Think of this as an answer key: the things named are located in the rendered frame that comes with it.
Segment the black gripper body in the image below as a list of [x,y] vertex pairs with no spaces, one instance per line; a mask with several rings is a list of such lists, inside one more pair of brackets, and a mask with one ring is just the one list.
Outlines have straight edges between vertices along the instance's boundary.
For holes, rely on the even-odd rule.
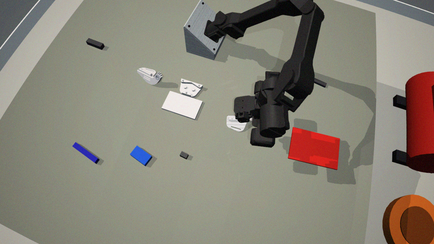
[[[258,113],[261,107],[261,105],[258,102],[258,95],[262,86],[262,82],[263,81],[261,80],[255,82],[255,87],[254,87],[254,94],[257,93],[256,110],[258,110]],[[266,137],[262,137],[259,134],[259,119],[257,119],[257,127],[253,128],[251,131],[251,145],[268,147],[268,148],[272,148],[275,145],[275,138],[266,138]]]

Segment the blue rectangular block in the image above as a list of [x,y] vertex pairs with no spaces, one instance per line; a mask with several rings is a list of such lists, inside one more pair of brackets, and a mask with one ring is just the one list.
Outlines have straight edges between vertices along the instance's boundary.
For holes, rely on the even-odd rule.
[[142,150],[139,146],[136,146],[136,148],[134,148],[130,155],[136,160],[138,160],[140,163],[142,163],[144,166],[147,166],[147,164],[152,159],[152,156]]

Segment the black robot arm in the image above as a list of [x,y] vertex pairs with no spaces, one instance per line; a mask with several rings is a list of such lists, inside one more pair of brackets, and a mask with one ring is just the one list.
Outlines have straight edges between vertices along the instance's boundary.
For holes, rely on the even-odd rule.
[[[255,96],[239,96],[234,100],[235,119],[239,123],[259,119],[259,134],[266,138],[282,137],[290,129],[289,113],[298,109],[314,89],[313,58],[324,12],[313,0],[270,0],[243,13],[219,11],[215,20],[207,21],[204,35],[218,43],[228,34],[234,39],[244,36],[246,28],[272,18],[302,15],[291,58],[281,72],[265,72],[258,95],[261,105],[256,110]],[[293,100],[285,96],[293,96]]]

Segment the blue rectangular bar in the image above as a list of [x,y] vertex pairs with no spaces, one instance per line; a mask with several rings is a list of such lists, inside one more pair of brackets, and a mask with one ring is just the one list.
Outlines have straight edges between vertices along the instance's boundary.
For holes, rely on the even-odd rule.
[[83,155],[85,155],[86,157],[88,157],[88,159],[90,159],[91,161],[93,161],[94,163],[98,163],[99,159],[94,156],[93,154],[91,154],[89,151],[87,151],[85,148],[83,148],[82,146],[78,145],[78,143],[74,143],[73,147],[75,149],[77,149],[77,151],[81,152]]

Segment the red flat plate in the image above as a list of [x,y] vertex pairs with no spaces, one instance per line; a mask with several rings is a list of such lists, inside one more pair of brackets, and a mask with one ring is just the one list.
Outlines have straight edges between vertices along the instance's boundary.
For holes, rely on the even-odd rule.
[[340,138],[293,127],[288,159],[337,170]]

